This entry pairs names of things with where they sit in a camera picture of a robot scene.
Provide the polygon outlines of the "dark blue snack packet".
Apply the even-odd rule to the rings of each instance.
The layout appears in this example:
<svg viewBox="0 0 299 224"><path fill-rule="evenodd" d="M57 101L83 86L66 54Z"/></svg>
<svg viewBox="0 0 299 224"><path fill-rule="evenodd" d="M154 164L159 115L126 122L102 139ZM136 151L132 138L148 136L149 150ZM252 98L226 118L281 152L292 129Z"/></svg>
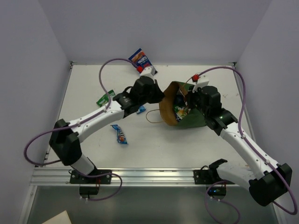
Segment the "dark blue snack packet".
<svg viewBox="0 0 299 224"><path fill-rule="evenodd" d="M149 60L149 58L146 56L144 51L139 48L134 54L132 54L128 60L133 62L133 64L137 67L136 70L141 74L141 72L144 70L146 67L152 67L153 69L153 74L157 74L157 70Z"/></svg>

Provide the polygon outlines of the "green snack packet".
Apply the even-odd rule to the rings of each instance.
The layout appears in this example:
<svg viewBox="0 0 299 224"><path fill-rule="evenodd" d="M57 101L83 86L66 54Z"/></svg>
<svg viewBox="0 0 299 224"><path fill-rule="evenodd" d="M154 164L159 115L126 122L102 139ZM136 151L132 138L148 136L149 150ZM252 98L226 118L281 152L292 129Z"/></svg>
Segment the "green snack packet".
<svg viewBox="0 0 299 224"><path fill-rule="evenodd" d="M99 107L102 107L104 105L106 105L108 102L109 102L109 97L111 99L113 99L113 97L115 96L115 92L114 90L110 90L108 91L108 94L104 94L97 102L96 104L99 106Z"/></svg>

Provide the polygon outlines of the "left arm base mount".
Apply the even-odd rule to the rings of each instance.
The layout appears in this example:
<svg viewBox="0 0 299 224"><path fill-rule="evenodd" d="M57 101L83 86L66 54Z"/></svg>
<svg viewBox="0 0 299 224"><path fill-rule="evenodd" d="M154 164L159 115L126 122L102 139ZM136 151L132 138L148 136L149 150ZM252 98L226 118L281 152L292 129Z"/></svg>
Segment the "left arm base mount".
<svg viewBox="0 0 299 224"><path fill-rule="evenodd" d="M96 196L99 192L101 184L110 184L112 170L109 169L96 169L92 171L89 175L103 175L97 178L88 178L80 175L75 170L69 171L70 184L79 184L79 194L82 197L91 198L91 196Z"/></svg>

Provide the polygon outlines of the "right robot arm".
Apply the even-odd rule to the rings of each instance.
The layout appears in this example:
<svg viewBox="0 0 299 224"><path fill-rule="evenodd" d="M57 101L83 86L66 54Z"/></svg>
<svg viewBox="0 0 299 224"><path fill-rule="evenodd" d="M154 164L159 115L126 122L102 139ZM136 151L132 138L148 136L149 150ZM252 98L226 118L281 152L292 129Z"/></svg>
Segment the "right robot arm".
<svg viewBox="0 0 299 224"><path fill-rule="evenodd" d="M237 118L222 107L221 95L214 86L191 86L187 102L203 113L206 125L225 140L243 158L249 168L239 168L220 159L210 164L208 178L213 183L228 180L249 191L261 206L273 203L288 191L292 179L291 167L279 164L251 138Z"/></svg>

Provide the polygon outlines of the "green yellow candy packet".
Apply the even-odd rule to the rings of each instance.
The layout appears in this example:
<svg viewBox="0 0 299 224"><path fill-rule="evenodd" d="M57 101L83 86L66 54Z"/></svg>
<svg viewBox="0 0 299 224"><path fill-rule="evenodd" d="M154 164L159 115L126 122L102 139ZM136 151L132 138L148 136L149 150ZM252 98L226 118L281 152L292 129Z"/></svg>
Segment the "green yellow candy packet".
<svg viewBox="0 0 299 224"><path fill-rule="evenodd" d="M189 108L186 106L174 106L174 115L177 122L180 122L189 113Z"/></svg>

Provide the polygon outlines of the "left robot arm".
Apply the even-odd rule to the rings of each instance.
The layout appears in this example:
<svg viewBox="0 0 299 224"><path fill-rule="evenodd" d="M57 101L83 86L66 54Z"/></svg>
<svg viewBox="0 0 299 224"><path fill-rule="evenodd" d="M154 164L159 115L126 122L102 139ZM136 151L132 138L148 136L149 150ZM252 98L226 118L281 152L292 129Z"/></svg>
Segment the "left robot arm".
<svg viewBox="0 0 299 224"><path fill-rule="evenodd" d="M65 166L78 171L86 183L92 183L97 178L96 167L84 156L80 144L101 128L137 112L142 105L159 103L163 98L156 80L141 77L92 113L70 122L57 121L49 145Z"/></svg>

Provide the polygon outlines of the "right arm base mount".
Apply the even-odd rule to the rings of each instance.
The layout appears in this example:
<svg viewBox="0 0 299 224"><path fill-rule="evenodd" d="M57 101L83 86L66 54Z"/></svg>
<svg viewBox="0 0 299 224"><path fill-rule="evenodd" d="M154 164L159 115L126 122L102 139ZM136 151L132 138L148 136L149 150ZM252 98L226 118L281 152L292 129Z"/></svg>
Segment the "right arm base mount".
<svg viewBox="0 0 299 224"><path fill-rule="evenodd" d="M193 178L195 184L202 184L206 186L206 189L213 183L222 181L222 179L216 174L216 171L212 169L210 171L208 166L203 166L200 169L193 170ZM214 186L208 191L208 195L223 199L227 193L227 184L233 185L232 182L222 183L219 186Z"/></svg>

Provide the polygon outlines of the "blue M&M's packet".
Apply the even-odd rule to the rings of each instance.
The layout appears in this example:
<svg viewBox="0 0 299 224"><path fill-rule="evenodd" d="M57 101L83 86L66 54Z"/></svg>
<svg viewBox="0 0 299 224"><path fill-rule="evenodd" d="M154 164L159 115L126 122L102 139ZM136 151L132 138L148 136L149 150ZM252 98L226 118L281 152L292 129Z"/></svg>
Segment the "blue M&M's packet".
<svg viewBox="0 0 299 224"><path fill-rule="evenodd" d="M117 142L119 144L125 144L125 145L128 144L126 136L125 136L122 128L117 124L113 124L113 125L111 125L111 127L116 131Z"/></svg>

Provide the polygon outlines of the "green paper bag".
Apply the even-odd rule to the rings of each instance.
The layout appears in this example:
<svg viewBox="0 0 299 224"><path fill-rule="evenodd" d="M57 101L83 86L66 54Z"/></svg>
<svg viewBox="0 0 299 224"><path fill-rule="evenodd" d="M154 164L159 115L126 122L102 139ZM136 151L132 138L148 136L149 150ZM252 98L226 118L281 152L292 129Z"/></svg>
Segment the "green paper bag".
<svg viewBox="0 0 299 224"><path fill-rule="evenodd" d="M185 106L182 93L187 93L192 84L172 81L164 90L164 99L159 103L158 111L162 118L161 122L177 128L197 128L206 126L204 116L197 109L189 109L189 113L177 122L174 115L174 106Z"/></svg>

